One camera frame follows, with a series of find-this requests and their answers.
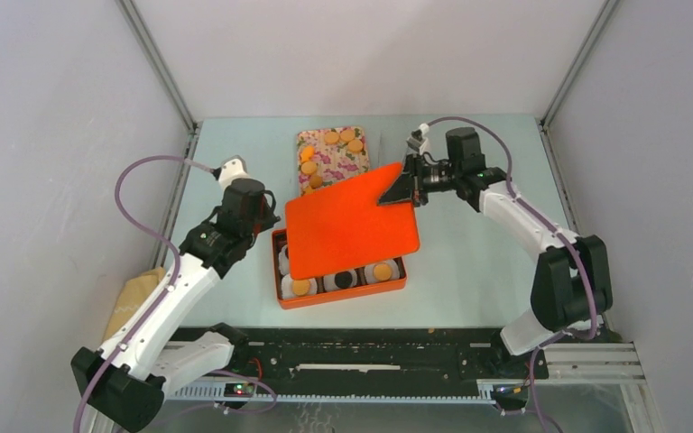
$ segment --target orange tray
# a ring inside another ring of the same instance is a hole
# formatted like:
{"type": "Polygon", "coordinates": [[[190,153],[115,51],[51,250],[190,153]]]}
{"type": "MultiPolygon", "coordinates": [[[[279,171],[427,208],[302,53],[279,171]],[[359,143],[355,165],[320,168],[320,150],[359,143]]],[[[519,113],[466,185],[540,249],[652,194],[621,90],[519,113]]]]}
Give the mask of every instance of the orange tray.
{"type": "Polygon", "coordinates": [[[392,281],[379,282],[376,284],[365,284],[365,274],[363,268],[357,269],[357,278],[360,281],[359,286],[351,289],[342,289],[337,291],[324,291],[322,277],[317,277],[318,292],[314,295],[303,296],[301,298],[283,299],[281,292],[282,274],[280,274],[280,263],[278,255],[281,249],[286,245],[286,230],[275,230],[273,232],[273,264],[275,274],[275,289],[277,301],[283,309],[297,309],[299,307],[307,307],[310,305],[323,304],[325,302],[333,302],[335,300],[352,299],[360,296],[373,295],[375,293],[384,293],[385,291],[399,290],[405,287],[405,282],[408,280],[408,274],[405,271],[405,263],[401,257],[394,259],[400,268],[400,278],[392,281]]]}
{"type": "Polygon", "coordinates": [[[365,130],[362,126],[303,131],[296,136],[296,153],[299,155],[296,170],[299,178],[299,196],[303,196],[310,186],[310,176],[301,172],[301,164],[305,161],[318,164],[317,171],[312,176],[317,175],[321,185],[314,189],[325,188],[370,171],[370,158],[365,144],[365,130]],[[328,144],[326,143],[327,134],[333,134],[338,138],[334,143],[328,144]],[[361,149],[356,152],[350,151],[349,145],[352,142],[358,142],[361,149]],[[302,155],[302,151],[306,148],[315,151],[307,158],[302,155]]]}

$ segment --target red wire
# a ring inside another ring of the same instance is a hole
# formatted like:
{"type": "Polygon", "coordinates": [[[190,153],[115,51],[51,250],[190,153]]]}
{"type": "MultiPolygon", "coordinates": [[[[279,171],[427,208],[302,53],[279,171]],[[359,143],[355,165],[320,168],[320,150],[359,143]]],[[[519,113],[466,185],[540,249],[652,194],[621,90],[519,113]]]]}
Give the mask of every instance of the red wire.
{"type": "Polygon", "coordinates": [[[249,363],[256,363],[256,369],[259,370],[259,377],[256,379],[257,381],[262,380],[262,375],[263,375],[263,370],[262,370],[262,362],[259,361],[259,358],[251,358],[248,360],[249,363]]]}

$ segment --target metal frame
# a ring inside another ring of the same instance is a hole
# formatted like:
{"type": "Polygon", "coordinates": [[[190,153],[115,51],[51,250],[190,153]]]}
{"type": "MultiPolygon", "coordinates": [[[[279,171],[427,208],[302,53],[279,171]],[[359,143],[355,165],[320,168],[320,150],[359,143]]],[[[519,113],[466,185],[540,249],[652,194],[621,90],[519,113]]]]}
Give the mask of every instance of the metal frame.
{"type": "Polygon", "coordinates": [[[546,109],[546,114],[543,115],[541,119],[541,124],[550,126],[554,121],[554,117],[556,117],[565,97],[567,97],[567,93],[572,87],[572,84],[575,82],[575,78],[586,64],[589,54],[599,41],[602,32],[609,24],[611,18],[613,17],[614,11],[617,9],[620,2],[621,0],[605,0],[605,3],[599,10],[599,14],[594,20],[594,23],[591,24],[591,28],[588,30],[586,38],[583,40],[583,43],[580,44],[580,50],[577,51],[575,59],[572,60],[572,64],[569,67],[567,75],[565,75],[564,79],[562,79],[562,82],[557,89],[557,93],[554,94],[554,98],[551,99],[549,107],[546,109]]]}
{"type": "Polygon", "coordinates": [[[631,343],[561,344],[546,348],[551,384],[645,384],[631,343]]]}
{"type": "Polygon", "coordinates": [[[633,433],[665,433],[649,385],[621,385],[620,391],[633,433]]]}
{"type": "MultiPolygon", "coordinates": [[[[237,382],[231,378],[203,377],[174,392],[168,401],[272,401],[269,395],[249,398],[224,397],[225,383],[237,382]]],[[[280,403],[432,403],[432,404],[493,404],[490,394],[494,386],[480,384],[476,397],[375,397],[340,395],[288,395],[278,394],[280,403]]]]}
{"type": "Polygon", "coordinates": [[[158,50],[158,46],[155,44],[155,40],[150,34],[150,30],[147,29],[147,25],[144,23],[142,14],[139,12],[139,8],[136,7],[134,0],[117,0],[118,5],[121,7],[121,12],[123,12],[124,17],[129,25],[131,25],[132,31],[136,40],[139,41],[144,51],[145,57],[150,61],[152,68],[155,69],[155,74],[161,80],[161,83],[165,87],[166,93],[171,98],[171,102],[176,107],[179,112],[182,122],[187,126],[188,131],[192,134],[198,129],[198,124],[192,117],[192,114],[187,108],[187,103],[184,100],[179,88],[177,87],[174,77],[169,71],[169,67],[166,66],[166,61],[163,59],[161,52],[158,50]]]}
{"type": "Polygon", "coordinates": [[[578,218],[575,215],[575,207],[572,204],[572,198],[569,195],[564,176],[562,176],[559,159],[554,152],[549,132],[540,122],[537,122],[537,126],[538,133],[541,135],[541,141],[543,142],[543,151],[546,152],[546,158],[549,160],[551,175],[554,177],[554,183],[557,185],[559,200],[561,201],[562,210],[564,210],[564,216],[567,219],[568,228],[575,233],[581,233],[583,230],[579,226],[578,218]]]}

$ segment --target orange lid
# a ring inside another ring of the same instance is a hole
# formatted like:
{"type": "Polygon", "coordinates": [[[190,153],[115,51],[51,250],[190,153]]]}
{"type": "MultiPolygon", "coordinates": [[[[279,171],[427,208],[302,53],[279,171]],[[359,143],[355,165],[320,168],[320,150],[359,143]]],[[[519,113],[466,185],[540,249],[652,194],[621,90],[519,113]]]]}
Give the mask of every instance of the orange lid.
{"type": "Polygon", "coordinates": [[[396,162],[289,201],[291,277],[305,280],[416,252],[412,203],[378,206],[401,170],[396,162]]]}

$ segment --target orange cookie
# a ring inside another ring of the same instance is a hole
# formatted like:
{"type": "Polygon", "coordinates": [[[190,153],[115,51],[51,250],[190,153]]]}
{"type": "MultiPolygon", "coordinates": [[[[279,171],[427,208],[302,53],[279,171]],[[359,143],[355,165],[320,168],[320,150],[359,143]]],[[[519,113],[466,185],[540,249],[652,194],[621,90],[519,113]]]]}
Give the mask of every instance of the orange cookie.
{"type": "Polygon", "coordinates": [[[310,292],[309,280],[293,280],[293,294],[296,296],[304,296],[310,292]]]}
{"type": "Polygon", "coordinates": [[[338,133],[336,131],[328,131],[323,136],[325,144],[336,144],[338,143],[338,133]]]}
{"type": "Polygon", "coordinates": [[[355,130],[347,128],[344,131],[341,131],[339,136],[341,137],[342,142],[349,143],[355,139],[355,130]]]}
{"type": "Polygon", "coordinates": [[[315,174],[318,170],[318,164],[314,161],[306,161],[301,164],[301,172],[307,176],[315,174]]]}
{"type": "Polygon", "coordinates": [[[360,153],[363,150],[363,142],[355,138],[346,145],[346,148],[352,153],[360,153]]]}
{"type": "Polygon", "coordinates": [[[315,148],[312,146],[307,146],[304,149],[301,149],[301,162],[309,161],[314,154],[315,148]]]}
{"type": "Polygon", "coordinates": [[[318,174],[313,174],[310,176],[310,186],[313,189],[318,189],[322,187],[322,176],[319,176],[318,174]]]}
{"type": "Polygon", "coordinates": [[[373,276],[378,281],[388,281],[392,278],[392,267],[386,263],[379,263],[373,268],[373,276]]]}

